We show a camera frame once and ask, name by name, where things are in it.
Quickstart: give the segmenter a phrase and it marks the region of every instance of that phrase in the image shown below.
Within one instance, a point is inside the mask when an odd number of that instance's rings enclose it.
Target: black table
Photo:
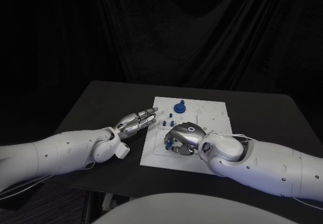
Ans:
[[[225,102],[234,133],[323,157],[322,143],[297,105],[280,94],[94,81],[57,133],[114,126],[123,116],[152,108],[156,96]],[[140,130],[124,141],[132,148],[124,160],[114,156],[93,169],[58,175],[48,182],[132,197],[168,192],[211,195],[250,204],[299,223],[322,223],[322,210],[293,198],[266,194],[230,178],[140,166],[146,133],[147,129]],[[323,207],[320,202],[310,203]]]

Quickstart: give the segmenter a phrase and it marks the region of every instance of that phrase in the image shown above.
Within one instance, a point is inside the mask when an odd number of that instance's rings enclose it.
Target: white pegboard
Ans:
[[[182,156],[166,150],[163,138],[173,128],[172,121],[175,121],[175,126],[188,121],[198,124],[207,133],[215,130],[232,134],[225,103],[183,99],[186,111],[176,113],[173,106],[181,103],[181,100],[181,98],[155,97],[153,107],[159,108],[157,121],[149,127],[140,165],[212,174],[199,155]]]

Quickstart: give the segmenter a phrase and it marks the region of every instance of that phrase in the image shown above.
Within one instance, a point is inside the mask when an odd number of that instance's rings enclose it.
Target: black backdrop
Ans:
[[[8,16],[3,67],[9,81],[2,82],[8,133],[33,119],[31,135],[44,138],[88,83],[107,80],[289,94],[323,135],[322,1],[2,4]],[[51,131],[39,132],[45,127]]]

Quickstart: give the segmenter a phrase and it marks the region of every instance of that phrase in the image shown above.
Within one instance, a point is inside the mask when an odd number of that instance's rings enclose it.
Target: robotic hand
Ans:
[[[106,162],[114,154],[123,159],[130,148],[121,140],[156,122],[157,110],[130,114],[114,128],[62,132],[38,142],[0,147],[0,191],[33,177],[65,174]]]
[[[238,141],[234,136],[245,137],[215,131],[207,134],[188,122],[166,134],[166,149],[181,155],[198,150],[215,175],[269,194],[323,202],[323,159],[269,142]],[[172,146],[175,139],[181,147]]]

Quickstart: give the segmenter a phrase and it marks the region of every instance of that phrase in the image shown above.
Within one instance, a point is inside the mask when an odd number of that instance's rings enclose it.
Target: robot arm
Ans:
[[[130,151],[123,139],[156,122],[152,108],[126,116],[116,127],[62,132],[26,144],[0,147],[0,191],[38,176],[59,175],[106,162],[113,155],[123,159]]]
[[[240,142],[232,135],[212,131],[188,122],[178,125],[165,137],[182,147],[169,147],[182,155],[198,150],[201,159],[219,177],[260,191],[286,197],[307,198],[323,202],[323,159],[281,145],[256,140]]]

